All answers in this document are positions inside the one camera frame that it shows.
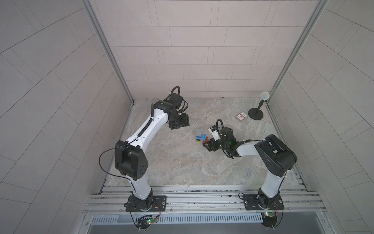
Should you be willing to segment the light blue long lego brick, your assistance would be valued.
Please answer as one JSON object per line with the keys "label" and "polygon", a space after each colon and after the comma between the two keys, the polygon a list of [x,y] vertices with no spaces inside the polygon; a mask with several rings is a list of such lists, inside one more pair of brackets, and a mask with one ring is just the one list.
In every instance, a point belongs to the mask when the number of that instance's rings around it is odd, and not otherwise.
{"label": "light blue long lego brick", "polygon": [[201,141],[205,140],[205,138],[206,138],[206,135],[205,135],[205,134],[201,134],[201,137],[200,137],[200,138],[197,138],[197,137],[196,137],[196,139],[200,139]]}

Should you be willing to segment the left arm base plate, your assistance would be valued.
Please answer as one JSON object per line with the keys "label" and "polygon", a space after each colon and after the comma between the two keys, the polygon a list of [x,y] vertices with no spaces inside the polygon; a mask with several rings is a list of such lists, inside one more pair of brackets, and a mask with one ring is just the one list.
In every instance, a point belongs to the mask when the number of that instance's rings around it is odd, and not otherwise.
{"label": "left arm base plate", "polygon": [[131,195],[128,202],[124,204],[126,212],[164,212],[166,209],[167,196],[148,196],[141,200]]}

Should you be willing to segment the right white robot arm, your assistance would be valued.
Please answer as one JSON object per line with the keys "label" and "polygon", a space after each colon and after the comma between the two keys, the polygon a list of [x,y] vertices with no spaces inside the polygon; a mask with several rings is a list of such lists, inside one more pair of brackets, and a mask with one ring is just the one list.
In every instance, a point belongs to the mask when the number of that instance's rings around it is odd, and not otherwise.
{"label": "right white robot arm", "polygon": [[275,135],[268,135],[262,140],[237,141],[230,128],[218,130],[216,126],[212,126],[209,131],[213,138],[203,142],[208,151],[222,149],[230,159],[259,156],[267,168],[266,179],[256,196],[238,195],[244,202],[245,209],[283,210],[280,187],[287,172],[298,160],[294,152]]}

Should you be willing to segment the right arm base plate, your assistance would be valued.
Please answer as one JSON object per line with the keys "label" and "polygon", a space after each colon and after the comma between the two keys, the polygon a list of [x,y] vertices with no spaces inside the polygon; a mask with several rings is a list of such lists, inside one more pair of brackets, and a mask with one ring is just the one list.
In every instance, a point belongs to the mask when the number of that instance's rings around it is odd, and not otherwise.
{"label": "right arm base plate", "polygon": [[268,198],[266,195],[243,195],[243,202],[247,211],[284,210],[283,200],[279,194],[274,198]]}

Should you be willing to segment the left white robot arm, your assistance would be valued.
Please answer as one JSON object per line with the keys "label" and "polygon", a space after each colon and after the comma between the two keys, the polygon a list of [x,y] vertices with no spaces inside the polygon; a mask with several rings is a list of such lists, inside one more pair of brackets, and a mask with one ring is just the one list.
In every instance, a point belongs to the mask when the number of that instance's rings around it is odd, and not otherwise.
{"label": "left white robot arm", "polygon": [[153,190],[145,178],[149,166],[145,155],[147,147],[164,124],[167,123],[171,130],[189,126],[189,116],[185,113],[188,107],[180,91],[175,93],[173,90],[165,99],[153,103],[150,115],[141,127],[126,141],[118,141],[113,148],[115,168],[120,175],[107,172],[99,157],[98,164],[103,172],[129,181],[133,188],[131,198],[135,208],[141,211],[148,211],[153,206]]}

